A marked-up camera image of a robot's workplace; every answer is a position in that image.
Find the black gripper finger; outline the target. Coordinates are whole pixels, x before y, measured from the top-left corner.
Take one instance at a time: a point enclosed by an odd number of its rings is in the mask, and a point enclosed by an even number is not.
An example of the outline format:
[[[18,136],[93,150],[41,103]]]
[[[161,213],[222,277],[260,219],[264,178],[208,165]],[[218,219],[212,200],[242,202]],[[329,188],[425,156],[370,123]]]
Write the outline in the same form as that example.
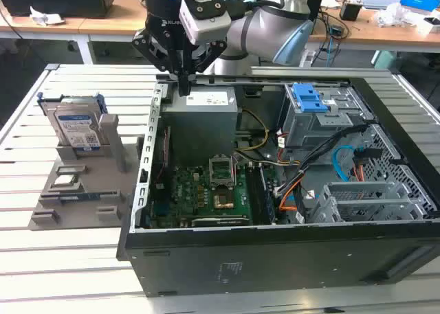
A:
[[[188,67],[188,93],[190,93],[191,87],[195,82],[195,74],[203,73],[213,62],[220,57],[220,55],[226,50],[227,43],[225,41],[213,41],[200,45],[196,50],[191,51]]]
[[[160,71],[168,71],[179,95],[188,95],[188,40],[171,28],[143,28],[135,33],[134,48]]]

